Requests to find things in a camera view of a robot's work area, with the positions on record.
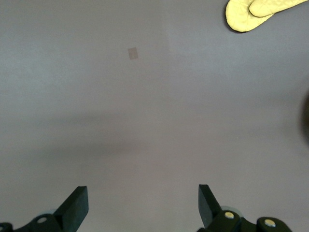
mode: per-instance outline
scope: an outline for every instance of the screw hole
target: screw hole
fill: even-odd
[[[43,223],[43,222],[45,222],[45,221],[47,221],[47,218],[46,218],[46,217],[42,217],[42,218],[40,218],[39,220],[37,220],[38,223]]]

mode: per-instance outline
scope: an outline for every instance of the small square mark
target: small square mark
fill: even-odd
[[[137,49],[135,47],[129,48],[128,51],[129,51],[130,59],[137,59],[138,58]]]

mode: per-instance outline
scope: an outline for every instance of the yellow fabric object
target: yellow fabric object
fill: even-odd
[[[264,23],[273,14],[265,17],[256,17],[249,11],[254,0],[230,0],[226,6],[226,20],[233,30],[240,32],[250,31]]]
[[[307,0],[254,0],[249,7],[256,17],[265,17],[286,10]]]

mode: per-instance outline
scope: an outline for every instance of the yellow oven mitt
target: yellow oven mitt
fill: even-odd
[[[256,17],[249,11],[254,0],[230,0],[226,6],[226,21],[233,30],[240,32],[250,31],[264,23],[273,14]]]
[[[249,10],[256,17],[265,17],[286,10],[307,0],[254,0]]]

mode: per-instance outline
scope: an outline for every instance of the gray surface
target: gray surface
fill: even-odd
[[[244,34],[226,3],[0,0],[0,221],[87,185],[81,232],[194,232],[209,184],[306,231],[309,3]]]

